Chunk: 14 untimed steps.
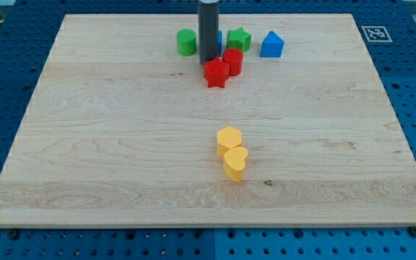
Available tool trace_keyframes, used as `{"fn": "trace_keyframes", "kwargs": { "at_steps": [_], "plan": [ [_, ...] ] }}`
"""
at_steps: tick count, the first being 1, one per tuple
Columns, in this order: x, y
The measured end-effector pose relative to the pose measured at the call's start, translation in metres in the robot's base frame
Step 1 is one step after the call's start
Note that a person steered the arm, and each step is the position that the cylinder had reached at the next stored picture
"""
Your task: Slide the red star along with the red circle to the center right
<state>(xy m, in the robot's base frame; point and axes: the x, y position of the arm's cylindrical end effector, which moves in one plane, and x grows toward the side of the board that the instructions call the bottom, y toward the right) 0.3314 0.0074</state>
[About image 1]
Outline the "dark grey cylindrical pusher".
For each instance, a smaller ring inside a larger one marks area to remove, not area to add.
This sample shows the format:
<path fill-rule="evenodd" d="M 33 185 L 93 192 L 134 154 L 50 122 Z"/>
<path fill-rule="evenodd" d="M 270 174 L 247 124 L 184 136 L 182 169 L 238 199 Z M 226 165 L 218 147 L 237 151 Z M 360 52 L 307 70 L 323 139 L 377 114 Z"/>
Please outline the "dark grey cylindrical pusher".
<path fill-rule="evenodd" d="M 219 0 L 198 0 L 199 59 L 203 65 L 218 54 Z"/>

